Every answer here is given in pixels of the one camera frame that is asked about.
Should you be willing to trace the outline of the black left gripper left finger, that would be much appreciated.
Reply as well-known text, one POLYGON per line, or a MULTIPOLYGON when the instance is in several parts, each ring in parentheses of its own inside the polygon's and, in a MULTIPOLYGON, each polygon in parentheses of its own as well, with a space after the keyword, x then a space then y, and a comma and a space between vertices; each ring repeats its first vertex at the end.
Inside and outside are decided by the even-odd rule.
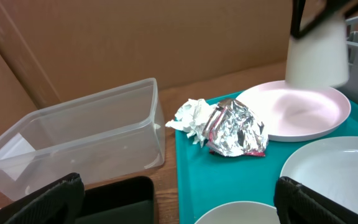
POLYGON ((84 197, 80 175, 71 173, 1 208, 0 223, 74 223, 84 197))

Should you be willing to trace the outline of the gray plate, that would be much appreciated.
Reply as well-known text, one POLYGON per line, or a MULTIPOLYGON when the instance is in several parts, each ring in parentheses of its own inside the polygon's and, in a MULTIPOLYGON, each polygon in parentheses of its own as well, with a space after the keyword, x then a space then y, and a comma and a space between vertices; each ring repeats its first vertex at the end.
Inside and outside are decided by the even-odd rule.
POLYGON ((280 175, 358 214, 358 136, 311 142, 287 159, 280 175))

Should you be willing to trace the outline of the white paper cup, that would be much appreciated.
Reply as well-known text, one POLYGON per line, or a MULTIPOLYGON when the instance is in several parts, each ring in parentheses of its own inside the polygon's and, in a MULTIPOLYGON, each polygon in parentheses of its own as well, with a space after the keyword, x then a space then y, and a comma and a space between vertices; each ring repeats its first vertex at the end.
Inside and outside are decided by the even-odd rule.
POLYGON ((285 82, 293 88, 338 87, 349 79, 346 23, 332 16, 305 37, 291 37, 285 82))

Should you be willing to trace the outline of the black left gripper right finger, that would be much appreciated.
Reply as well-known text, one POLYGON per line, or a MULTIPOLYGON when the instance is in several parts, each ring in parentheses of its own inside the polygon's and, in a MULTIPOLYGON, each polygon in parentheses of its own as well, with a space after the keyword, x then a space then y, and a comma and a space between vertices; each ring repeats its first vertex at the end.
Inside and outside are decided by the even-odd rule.
POLYGON ((277 180, 273 203, 281 224, 358 224, 358 214, 287 176, 277 180))

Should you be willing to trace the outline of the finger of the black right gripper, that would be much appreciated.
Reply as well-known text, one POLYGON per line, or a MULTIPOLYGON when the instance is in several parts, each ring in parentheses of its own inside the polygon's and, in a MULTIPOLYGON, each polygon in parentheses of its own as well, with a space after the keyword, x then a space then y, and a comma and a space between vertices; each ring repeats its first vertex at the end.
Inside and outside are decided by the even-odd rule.
POLYGON ((306 0, 292 1, 292 15, 290 35, 294 39, 302 39, 306 37, 311 31, 314 31, 331 15, 331 3, 326 1, 320 13, 307 21, 303 17, 306 0))

